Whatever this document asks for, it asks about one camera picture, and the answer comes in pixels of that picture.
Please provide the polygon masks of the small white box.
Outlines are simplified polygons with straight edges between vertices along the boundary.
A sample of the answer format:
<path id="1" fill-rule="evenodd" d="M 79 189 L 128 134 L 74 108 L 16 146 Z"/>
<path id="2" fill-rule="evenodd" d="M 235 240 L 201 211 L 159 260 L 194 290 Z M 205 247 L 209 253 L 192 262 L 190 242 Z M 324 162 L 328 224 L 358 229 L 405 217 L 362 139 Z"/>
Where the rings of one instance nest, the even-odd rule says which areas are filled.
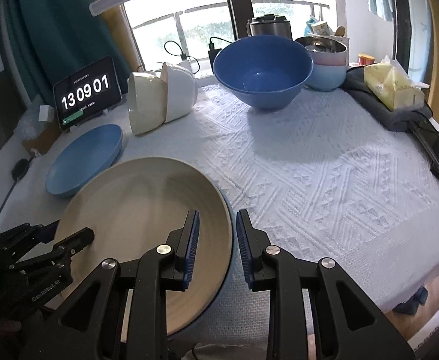
<path id="1" fill-rule="evenodd" d="M 51 123 L 55 118 L 55 109 L 50 105 L 40 105 L 38 121 Z"/>

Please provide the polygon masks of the cardboard box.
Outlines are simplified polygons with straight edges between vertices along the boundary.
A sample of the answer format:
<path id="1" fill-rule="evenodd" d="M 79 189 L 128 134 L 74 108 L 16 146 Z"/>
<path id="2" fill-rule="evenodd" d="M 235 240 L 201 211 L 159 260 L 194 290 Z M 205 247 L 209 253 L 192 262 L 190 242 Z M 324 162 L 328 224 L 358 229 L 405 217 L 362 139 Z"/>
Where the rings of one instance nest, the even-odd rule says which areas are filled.
<path id="1" fill-rule="evenodd" d="M 45 155 L 61 134 L 62 131 L 60 130 L 59 124 L 54 120 L 46 123 L 44 130 L 38 135 L 38 137 L 29 140 L 22 140 L 22 146 L 31 156 L 38 157 L 40 155 Z"/>

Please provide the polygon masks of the cream bowl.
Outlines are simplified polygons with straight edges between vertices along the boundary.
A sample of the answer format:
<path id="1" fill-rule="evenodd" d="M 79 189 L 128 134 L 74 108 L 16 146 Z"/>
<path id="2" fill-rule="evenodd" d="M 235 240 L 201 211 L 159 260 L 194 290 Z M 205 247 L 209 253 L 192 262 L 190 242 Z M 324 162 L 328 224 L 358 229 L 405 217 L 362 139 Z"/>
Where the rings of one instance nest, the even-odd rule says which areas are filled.
<path id="1" fill-rule="evenodd" d="M 167 83 L 146 72 L 133 72 L 128 78 L 128 116 L 132 133 L 148 133 L 166 120 Z"/>

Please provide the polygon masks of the teal curtain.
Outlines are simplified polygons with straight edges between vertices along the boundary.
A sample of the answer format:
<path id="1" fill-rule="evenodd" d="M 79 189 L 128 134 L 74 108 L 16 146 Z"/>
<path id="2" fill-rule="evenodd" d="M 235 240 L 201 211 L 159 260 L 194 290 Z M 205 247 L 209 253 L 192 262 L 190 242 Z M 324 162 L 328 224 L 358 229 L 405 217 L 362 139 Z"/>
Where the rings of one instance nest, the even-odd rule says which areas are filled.
<path id="1" fill-rule="evenodd" d="M 0 0 L 0 53 L 23 98 L 54 104 L 53 86 L 109 56 L 127 92 L 131 68 L 93 0 Z"/>

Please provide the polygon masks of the yellow tissue pack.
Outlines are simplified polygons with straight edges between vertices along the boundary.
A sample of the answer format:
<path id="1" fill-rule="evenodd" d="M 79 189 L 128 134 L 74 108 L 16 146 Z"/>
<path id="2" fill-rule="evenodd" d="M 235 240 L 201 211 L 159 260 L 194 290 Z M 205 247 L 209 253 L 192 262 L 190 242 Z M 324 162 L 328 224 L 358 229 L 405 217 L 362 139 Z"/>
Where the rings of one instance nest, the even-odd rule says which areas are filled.
<path id="1" fill-rule="evenodd" d="M 386 55 L 379 63 L 365 66 L 364 83 L 392 112 L 415 111 L 424 106 L 423 89 L 429 85 L 413 81 L 401 64 Z"/>

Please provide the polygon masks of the tablet showing clock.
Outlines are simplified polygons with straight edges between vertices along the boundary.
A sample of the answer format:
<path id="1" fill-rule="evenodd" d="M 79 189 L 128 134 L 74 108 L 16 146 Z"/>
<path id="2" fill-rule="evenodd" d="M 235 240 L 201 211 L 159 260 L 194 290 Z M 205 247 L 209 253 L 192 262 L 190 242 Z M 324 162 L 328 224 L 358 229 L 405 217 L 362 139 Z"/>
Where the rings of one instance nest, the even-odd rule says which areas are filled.
<path id="1" fill-rule="evenodd" d="M 104 57 L 59 81 L 53 98 L 62 131 L 116 106 L 122 95 L 113 59 Z"/>

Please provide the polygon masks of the large dark blue bowl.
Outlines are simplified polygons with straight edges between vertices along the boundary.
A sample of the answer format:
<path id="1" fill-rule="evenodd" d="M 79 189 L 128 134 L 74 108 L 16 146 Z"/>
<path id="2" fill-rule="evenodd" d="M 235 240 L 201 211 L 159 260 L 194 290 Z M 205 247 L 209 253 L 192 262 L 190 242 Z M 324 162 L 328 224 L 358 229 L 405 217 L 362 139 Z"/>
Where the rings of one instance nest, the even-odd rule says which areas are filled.
<path id="1" fill-rule="evenodd" d="M 218 82 L 241 102 L 263 111 L 286 108 L 314 69 L 308 50 L 285 37 L 258 35 L 232 42 L 215 57 Z"/>

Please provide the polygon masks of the yellow curtain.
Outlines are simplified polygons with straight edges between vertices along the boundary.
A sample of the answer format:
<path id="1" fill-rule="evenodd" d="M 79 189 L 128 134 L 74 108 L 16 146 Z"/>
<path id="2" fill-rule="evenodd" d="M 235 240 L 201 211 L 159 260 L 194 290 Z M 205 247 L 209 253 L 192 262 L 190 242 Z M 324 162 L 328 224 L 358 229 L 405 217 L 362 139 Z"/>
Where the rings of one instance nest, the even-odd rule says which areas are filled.
<path id="1" fill-rule="evenodd" d="M 136 40 L 133 36 L 123 5 L 116 6 L 101 14 L 111 32 L 122 56 L 134 72 L 144 72 L 145 66 L 140 56 Z"/>

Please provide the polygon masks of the dark grey cloth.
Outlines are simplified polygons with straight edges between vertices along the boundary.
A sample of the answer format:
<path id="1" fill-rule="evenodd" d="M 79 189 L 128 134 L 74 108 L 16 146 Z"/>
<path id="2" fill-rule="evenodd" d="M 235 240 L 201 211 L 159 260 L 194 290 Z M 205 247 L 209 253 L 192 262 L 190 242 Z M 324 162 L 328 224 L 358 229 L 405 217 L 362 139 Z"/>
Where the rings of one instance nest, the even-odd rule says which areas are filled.
<path id="1" fill-rule="evenodd" d="M 416 110 L 400 109 L 390 111 L 364 83 L 364 66 L 347 70 L 345 80 L 340 88 L 348 93 L 384 128 L 392 132 L 406 132 L 409 122 L 430 119 L 433 112 L 427 103 Z"/>

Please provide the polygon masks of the black power bank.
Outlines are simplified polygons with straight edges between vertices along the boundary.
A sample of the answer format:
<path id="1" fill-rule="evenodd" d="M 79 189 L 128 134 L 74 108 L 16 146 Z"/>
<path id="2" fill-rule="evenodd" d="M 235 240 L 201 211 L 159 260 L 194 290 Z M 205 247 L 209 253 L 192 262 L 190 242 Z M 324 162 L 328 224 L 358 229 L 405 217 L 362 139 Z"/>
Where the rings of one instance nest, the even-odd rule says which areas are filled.
<path id="1" fill-rule="evenodd" d="M 209 43 L 208 56 L 211 67 L 214 66 L 215 58 L 221 50 L 221 48 L 216 48 L 212 41 Z"/>

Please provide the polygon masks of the light blue plate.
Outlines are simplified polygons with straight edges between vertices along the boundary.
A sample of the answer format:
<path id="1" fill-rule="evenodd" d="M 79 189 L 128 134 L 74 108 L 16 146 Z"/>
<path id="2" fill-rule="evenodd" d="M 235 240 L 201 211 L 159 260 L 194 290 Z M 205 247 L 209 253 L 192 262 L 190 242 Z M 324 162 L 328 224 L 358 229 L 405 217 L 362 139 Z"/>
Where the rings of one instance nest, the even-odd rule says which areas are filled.
<path id="1" fill-rule="evenodd" d="M 55 197 L 72 197 L 118 158 L 122 129 L 106 124 L 84 133 L 63 150 L 45 179 L 46 192 Z"/>

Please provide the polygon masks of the white strawberry bowl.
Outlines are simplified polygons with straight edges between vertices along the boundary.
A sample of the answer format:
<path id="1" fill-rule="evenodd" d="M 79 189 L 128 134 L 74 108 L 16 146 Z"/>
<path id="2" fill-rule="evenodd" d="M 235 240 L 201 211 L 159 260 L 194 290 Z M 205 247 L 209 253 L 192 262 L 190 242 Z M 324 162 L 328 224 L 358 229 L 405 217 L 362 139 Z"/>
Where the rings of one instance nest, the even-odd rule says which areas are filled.
<path id="1" fill-rule="evenodd" d="M 161 79 L 167 84 L 167 107 L 165 122 L 186 116 L 197 101 L 197 83 L 187 68 L 163 63 Z"/>

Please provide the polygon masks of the pink bowl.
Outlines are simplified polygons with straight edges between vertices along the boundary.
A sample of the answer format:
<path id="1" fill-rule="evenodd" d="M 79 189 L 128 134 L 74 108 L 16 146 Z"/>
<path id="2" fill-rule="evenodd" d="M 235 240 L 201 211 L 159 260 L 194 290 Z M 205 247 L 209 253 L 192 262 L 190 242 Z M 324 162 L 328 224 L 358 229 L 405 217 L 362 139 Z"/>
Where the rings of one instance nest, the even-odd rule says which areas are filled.
<path id="1" fill-rule="evenodd" d="M 344 66 L 349 62 L 349 49 L 345 45 L 339 45 L 333 49 L 308 46 L 306 49 L 308 49 L 314 63 L 318 65 Z"/>

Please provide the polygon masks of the steel tumbler mug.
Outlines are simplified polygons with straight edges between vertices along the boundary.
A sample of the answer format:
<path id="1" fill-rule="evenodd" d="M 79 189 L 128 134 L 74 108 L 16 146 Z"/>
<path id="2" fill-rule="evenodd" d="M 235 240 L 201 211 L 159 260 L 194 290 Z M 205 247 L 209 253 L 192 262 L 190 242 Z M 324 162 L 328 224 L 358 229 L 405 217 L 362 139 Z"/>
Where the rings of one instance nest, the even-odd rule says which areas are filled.
<path id="1" fill-rule="evenodd" d="M 273 35 L 293 39 L 290 21 L 285 16 L 266 14 L 247 21 L 246 32 L 249 36 Z"/>

